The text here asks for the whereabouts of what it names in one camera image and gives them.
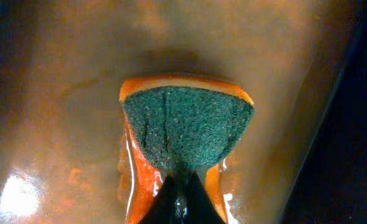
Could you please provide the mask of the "orange green scrub sponge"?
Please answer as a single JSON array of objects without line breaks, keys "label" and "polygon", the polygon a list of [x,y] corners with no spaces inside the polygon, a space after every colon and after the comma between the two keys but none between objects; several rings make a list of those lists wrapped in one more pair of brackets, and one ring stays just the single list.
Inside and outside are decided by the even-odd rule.
[{"label": "orange green scrub sponge", "polygon": [[177,223],[184,223],[184,187],[196,172],[215,210],[226,223],[221,192],[223,161],[254,116],[254,103],[238,85],[173,73],[123,82],[123,107],[131,194],[128,223],[139,223],[167,176],[177,185]]}]

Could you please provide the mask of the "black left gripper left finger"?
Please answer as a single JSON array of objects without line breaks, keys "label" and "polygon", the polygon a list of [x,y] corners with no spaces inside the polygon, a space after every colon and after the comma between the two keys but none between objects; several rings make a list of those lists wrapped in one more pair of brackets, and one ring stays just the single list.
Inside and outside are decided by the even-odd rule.
[{"label": "black left gripper left finger", "polygon": [[171,176],[167,176],[152,206],[139,224],[176,224],[175,216],[177,185]]}]

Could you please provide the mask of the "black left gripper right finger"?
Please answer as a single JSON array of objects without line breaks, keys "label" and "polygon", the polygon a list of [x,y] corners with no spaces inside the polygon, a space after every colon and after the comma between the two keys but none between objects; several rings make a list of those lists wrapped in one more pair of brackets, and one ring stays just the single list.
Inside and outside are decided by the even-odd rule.
[{"label": "black left gripper right finger", "polygon": [[225,224],[215,210],[196,172],[189,175],[187,184],[183,188],[183,195],[187,201],[184,224]]}]

